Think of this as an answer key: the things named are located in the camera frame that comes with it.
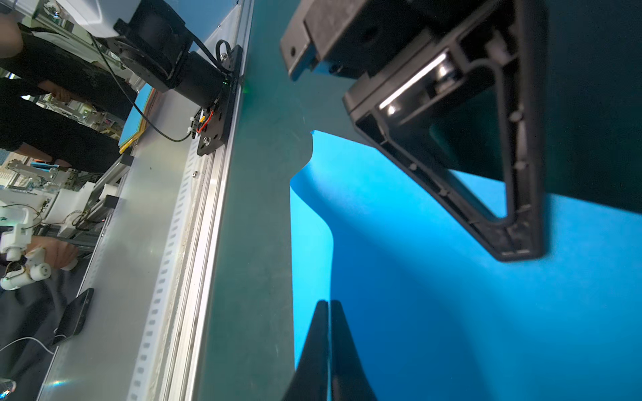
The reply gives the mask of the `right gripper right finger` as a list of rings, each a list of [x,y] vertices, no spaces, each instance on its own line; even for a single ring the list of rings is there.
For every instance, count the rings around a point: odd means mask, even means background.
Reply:
[[[376,400],[365,375],[341,302],[330,302],[332,400]]]

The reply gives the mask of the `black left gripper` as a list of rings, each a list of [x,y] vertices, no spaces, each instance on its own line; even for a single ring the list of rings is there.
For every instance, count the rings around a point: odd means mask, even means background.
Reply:
[[[280,43],[304,70],[357,79],[354,128],[492,257],[547,250],[542,1],[302,1]]]

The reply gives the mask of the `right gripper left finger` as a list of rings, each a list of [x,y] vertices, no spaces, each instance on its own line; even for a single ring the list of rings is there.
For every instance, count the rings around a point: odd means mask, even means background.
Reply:
[[[329,304],[319,301],[304,349],[284,401],[328,399],[329,388]]]

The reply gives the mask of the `blue square paper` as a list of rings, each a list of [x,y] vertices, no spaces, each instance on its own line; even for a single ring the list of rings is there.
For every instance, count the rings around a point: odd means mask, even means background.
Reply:
[[[640,399],[640,215],[554,195],[548,254],[498,262],[377,150],[312,140],[290,182],[296,356],[337,300],[380,400]]]

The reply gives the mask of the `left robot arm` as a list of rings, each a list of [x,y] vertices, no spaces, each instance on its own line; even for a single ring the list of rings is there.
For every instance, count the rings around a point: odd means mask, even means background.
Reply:
[[[163,1],[65,1],[64,9],[134,73],[220,115],[202,153],[222,145],[242,48],[214,50]],[[302,1],[280,42],[291,80],[324,70],[354,80],[355,130],[428,192],[500,262],[547,250],[544,80],[548,15],[540,1]],[[497,102],[507,214],[496,217],[451,173],[429,129],[480,93]]]

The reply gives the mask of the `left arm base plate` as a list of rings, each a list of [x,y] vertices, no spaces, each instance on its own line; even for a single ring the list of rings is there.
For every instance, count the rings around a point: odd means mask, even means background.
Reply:
[[[210,155],[227,143],[241,78],[242,47],[235,45],[232,48],[229,42],[219,39],[215,50],[217,60],[232,70],[232,73],[224,82],[215,104],[211,108],[200,109],[194,115],[197,120],[193,122],[192,128],[196,130],[199,156]]]

